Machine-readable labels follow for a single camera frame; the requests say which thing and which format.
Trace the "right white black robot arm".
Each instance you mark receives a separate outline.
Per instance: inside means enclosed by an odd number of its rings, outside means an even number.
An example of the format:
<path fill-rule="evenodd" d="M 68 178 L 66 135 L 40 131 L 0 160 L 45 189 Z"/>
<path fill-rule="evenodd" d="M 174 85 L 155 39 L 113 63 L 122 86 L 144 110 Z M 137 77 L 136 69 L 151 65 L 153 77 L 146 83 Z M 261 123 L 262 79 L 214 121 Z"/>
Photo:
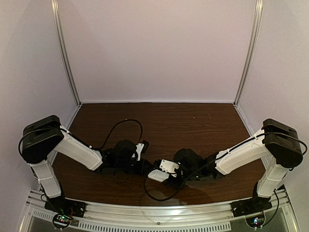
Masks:
<path fill-rule="evenodd" d="M 173 157 L 178 167 L 170 172 L 165 183 L 181 189 L 187 181 L 217 179 L 262 157 L 270 157 L 271 162 L 247 204 L 248 210 L 256 214 L 265 207 L 278 183 L 303 161 L 306 151 L 301 146 L 305 143 L 299 140 L 294 128 L 268 118 L 250 138 L 205 159 L 191 149 L 180 149 Z"/>

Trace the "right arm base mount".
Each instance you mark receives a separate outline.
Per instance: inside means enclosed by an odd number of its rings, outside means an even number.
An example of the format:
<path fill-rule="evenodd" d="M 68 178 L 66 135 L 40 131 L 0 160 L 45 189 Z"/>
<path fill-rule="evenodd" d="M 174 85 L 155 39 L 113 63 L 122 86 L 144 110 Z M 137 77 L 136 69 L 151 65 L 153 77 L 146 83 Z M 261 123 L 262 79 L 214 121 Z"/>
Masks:
<path fill-rule="evenodd" d="M 266 220 L 264 211 L 272 208 L 270 198 L 261 197 L 234 201 L 230 205 L 233 216 L 235 218 L 245 216 L 247 225 L 254 229 L 263 227 Z"/>

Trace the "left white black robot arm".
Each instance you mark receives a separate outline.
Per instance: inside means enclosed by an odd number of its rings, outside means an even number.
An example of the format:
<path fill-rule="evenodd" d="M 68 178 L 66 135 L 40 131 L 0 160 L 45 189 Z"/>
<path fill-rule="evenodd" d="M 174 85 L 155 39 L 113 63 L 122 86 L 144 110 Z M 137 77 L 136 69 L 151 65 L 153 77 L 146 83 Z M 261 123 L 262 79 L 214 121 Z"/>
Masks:
<path fill-rule="evenodd" d="M 47 202 L 58 214 L 64 215 L 70 207 L 48 161 L 51 152 L 61 153 L 99 174 L 121 171 L 143 176 L 153 168 L 142 158 L 148 146 L 147 141 L 121 140 L 112 148 L 93 147 L 63 127 L 58 116 L 51 115 L 24 128 L 18 152 L 36 175 Z"/>

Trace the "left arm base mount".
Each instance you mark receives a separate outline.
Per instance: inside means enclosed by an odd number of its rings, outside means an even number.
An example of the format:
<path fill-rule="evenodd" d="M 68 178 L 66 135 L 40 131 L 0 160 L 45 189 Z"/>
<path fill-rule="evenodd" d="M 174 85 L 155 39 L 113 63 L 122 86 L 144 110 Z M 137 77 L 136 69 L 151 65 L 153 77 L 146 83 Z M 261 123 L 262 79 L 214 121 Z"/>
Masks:
<path fill-rule="evenodd" d="M 48 198 L 44 208 L 56 213 L 52 218 L 52 224 L 56 229 L 63 230 L 73 222 L 74 218 L 84 217 L 86 203 L 66 198 Z"/>

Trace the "white remote control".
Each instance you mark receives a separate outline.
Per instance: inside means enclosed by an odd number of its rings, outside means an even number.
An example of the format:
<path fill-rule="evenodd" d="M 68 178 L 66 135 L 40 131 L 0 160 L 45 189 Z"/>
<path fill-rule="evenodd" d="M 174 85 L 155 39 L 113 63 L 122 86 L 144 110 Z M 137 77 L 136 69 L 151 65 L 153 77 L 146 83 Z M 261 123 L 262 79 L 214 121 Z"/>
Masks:
<path fill-rule="evenodd" d="M 167 180 L 170 176 L 170 173 L 155 169 L 153 171 L 150 171 L 147 177 L 151 180 L 157 181 L 157 182 L 164 182 Z"/>

